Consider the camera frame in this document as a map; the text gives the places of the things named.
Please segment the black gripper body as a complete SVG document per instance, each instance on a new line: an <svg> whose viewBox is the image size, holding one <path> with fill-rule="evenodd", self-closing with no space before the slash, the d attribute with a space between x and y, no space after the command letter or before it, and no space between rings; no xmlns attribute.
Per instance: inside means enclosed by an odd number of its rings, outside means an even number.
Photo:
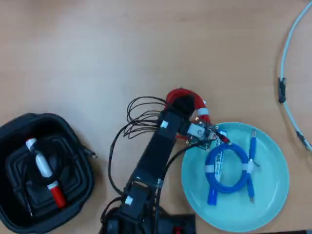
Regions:
<svg viewBox="0 0 312 234"><path fill-rule="evenodd" d="M182 117L191 117L195 111L195 100L193 96L181 96L171 102L174 113Z"/></svg>

